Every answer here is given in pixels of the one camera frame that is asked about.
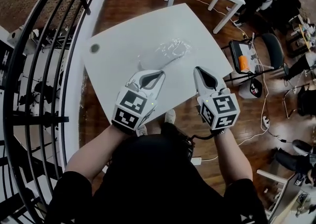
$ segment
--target dark jeans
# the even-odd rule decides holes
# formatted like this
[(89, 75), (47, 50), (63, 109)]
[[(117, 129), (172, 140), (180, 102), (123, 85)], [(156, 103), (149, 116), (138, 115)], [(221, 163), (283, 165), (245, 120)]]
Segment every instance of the dark jeans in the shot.
[(294, 76), (302, 73), (304, 69), (310, 69), (305, 55), (299, 58), (299, 60), (289, 69), (289, 73), (287, 76), (284, 77), (284, 79), (289, 81)]
[(266, 0), (245, 0), (246, 4), (241, 6), (237, 11), (238, 13), (241, 13), (244, 9), (246, 10), (244, 14), (239, 17), (239, 22), (247, 22), (254, 15), (257, 8), (259, 8), (265, 1)]
[(306, 175), (307, 172), (312, 169), (309, 155), (291, 155), (280, 148), (276, 152), (275, 159), (278, 163), (286, 167), (288, 170), (295, 171), (304, 175)]

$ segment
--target plastic bag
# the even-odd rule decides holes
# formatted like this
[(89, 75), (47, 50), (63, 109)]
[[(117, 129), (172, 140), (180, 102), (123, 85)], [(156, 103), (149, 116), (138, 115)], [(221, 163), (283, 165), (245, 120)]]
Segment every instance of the plastic bag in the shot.
[(188, 42), (173, 39), (168, 43), (160, 44), (158, 48), (139, 55), (139, 70), (160, 70), (172, 61), (192, 52)]

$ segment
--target wooden floor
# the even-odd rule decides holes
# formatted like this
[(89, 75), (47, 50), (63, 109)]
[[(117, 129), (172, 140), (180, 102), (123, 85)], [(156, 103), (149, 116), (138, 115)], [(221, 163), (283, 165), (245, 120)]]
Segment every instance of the wooden floor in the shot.
[[(214, 27), (223, 17), (223, 15), (217, 13), (215, 10), (211, 12), (208, 11), (206, 5), (196, 0), (175, 0), (174, 4), (184, 2), (188, 4), (210, 33), (212, 33)], [(218, 11), (226, 13), (226, 6), (232, 6), (232, 3), (227, 0), (219, 0), (215, 5), (215, 8)], [(164, 0), (105, 0), (94, 33), (98, 34), (118, 23), (163, 7), (166, 7), (166, 2)], [(243, 26), (242, 29), (249, 36), (252, 35), (252, 32), (256, 31), (254, 27), (247, 24)], [(284, 53), (286, 54), (284, 45), (285, 37), (280, 36), (278, 33), (276, 34), (279, 37), (284, 47)], [(230, 22), (227, 23), (218, 34), (213, 35), (213, 37), (220, 47), (227, 45), (230, 40), (242, 40), (243, 38), (242, 32), (234, 27)], [(262, 59), (262, 62), (264, 64), (269, 64), (267, 51), (261, 42), (256, 43), (256, 49), (259, 57)], [(231, 57), (229, 52), (227, 53), (227, 57), (230, 60)], [(290, 65), (295, 62), (288, 59), (286, 55), (285, 61)], [(285, 87), (282, 81), (269, 79), (268, 74), (266, 75), (266, 80), (269, 89), (269, 96), (264, 114), (269, 116), (271, 120), (270, 131), (273, 134), (279, 134), (281, 138), (286, 139), (287, 141), (302, 139), (306, 142), (311, 142), (312, 129), (315, 121), (313, 121), (309, 116), (300, 117), (297, 114), (294, 114), (290, 119), (287, 119), (285, 116), (281, 99), (285, 90), (287, 88), (289, 89), (290, 86)], [(232, 87), (231, 89), (237, 94), (238, 87)], [(260, 121), (264, 95), (262, 95), (260, 99), (242, 99), (237, 94), (237, 98), (241, 113), (236, 125), (232, 128), (232, 132), (236, 141), (241, 143), (243, 140), (263, 132), (260, 128)], [(96, 137), (109, 125), (88, 76), (85, 77), (81, 104), (80, 144), (82, 146)], [(175, 107), (177, 114), (175, 125), (188, 135), (207, 135), (209, 133), (208, 127), (205, 124), (202, 124), (200, 116), (197, 114), (194, 107), (196, 104), (197, 102), (195, 98), (191, 98)], [(217, 156), (213, 140), (202, 141), (196, 139), (195, 143), (196, 147), (194, 150), (194, 156), (202, 157), (202, 159), (211, 159)], [(256, 170), (266, 170), (268, 168), (267, 162), (270, 157), (270, 150), (275, 147), (282, 147), (285, 150), (292, 151), (291, 144), (282, 143), (268, 133), (257, 136), (241, 145), (242, 151), (251, 163), (254, 172), (254, 184), (260, 194), (264, 188), (268, 186), (268, 183), (256, 174)], [(202, 165), (197, 166), (197, 169), (203, 179), (210, 186), (219, 193), (224, 193), (225, 185), (219, 170), (218, 160), (203, 162)], [(291, 174), (285, 172), (285, 170), (281, 168), (279, 169), (279, 172), (280, 174), (282, 173), (282, 175), (287, 176)], [(94, 189), (98, 187), (99, 182), (100, 180), (94, 183)]]

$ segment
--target forearm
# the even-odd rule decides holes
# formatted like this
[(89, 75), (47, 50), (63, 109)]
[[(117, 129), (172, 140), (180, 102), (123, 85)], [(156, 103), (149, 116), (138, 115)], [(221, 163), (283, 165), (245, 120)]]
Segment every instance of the forearm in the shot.
[(314, 184), (314, 179), (312, 178), (312, 170), (307, 172), (307, 177), (311, 181), (311, 184)]
[(109, 126), (71, 157), (65, 171), (78, 172), (92, 182), (126, 138), (128, 135), (113, 125)]
[(227, 129), (224, 134), (215, 137), (219, 167), (226, 185), (239, 179), (252, 180), (252, 169), (248, 159), (236, 143), (232, 132)]

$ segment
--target shoe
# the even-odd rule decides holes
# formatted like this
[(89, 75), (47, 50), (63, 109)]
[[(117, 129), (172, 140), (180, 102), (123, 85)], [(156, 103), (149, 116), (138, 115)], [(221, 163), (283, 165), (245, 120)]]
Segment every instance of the shoe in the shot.
[(174, 124), (174, 122), (176, 121), (176, 112), (174, 109), (166, 112), (166, 115), (164, 116), (164, 121), (170, 124)]
[(136, 134), (138, 137), (148, 135), (147, 134), (147, 128), (145, 125), (140, 126), (139, 128), (136, 129)]
[[(232, 9), (232, 8), (230, 8), (230, 7), (226, 7), (226, 10), (227, 10), (227, 11), (231, 11), (231, 9)], [(235, 15), (235, 16), (240, 16), (240, 13), (239, 13), (239, 12), (235, 12), (234, 15)]]
[(233, 25), (235, 25), (236, 27), (240, 27), (242, 26), (242, 23), (239, 22), (239, 20), (233, 21)]

